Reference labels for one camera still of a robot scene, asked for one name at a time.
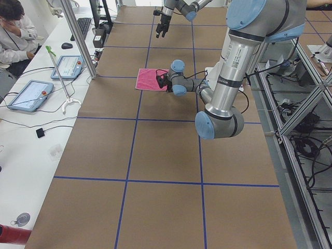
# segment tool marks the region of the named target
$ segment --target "red object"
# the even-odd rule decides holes
[[[25,245],[31,230],[0,225],[0,243]]]

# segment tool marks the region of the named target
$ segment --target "computer mouse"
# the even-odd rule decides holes
[[[73,47],[73,44],[71,44],[71,43],[63,43],[61,45],[62,49],[68,49],[68,48],[72,48],[72,47]]]

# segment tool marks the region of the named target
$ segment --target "tablet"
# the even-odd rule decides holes
[[[72,80],[81,73],[84,61],[82,56],[60,56],[57,62],[57,68],[62,79]],[[51,79],[59,80],[57,71],[54,69]]]
[[[30,80],[8,105],[12,110],[34,112],[52,92],[54,85],[49,82]]]

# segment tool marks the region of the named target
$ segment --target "white shirt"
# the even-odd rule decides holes
[[[21,30],[21,37],[4,30],[0,25],[0,62],[14,63],[28,59],[26,52],[35,52],[38,47],[37,30],[26,15],[19,21],[14,21]]]

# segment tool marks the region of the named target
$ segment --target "black box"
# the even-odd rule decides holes
[[[93,39],[93,45],[95,48],[104,47],[104,42],[106,40],[106,31],[104,29],[96,29],[95,36]]]

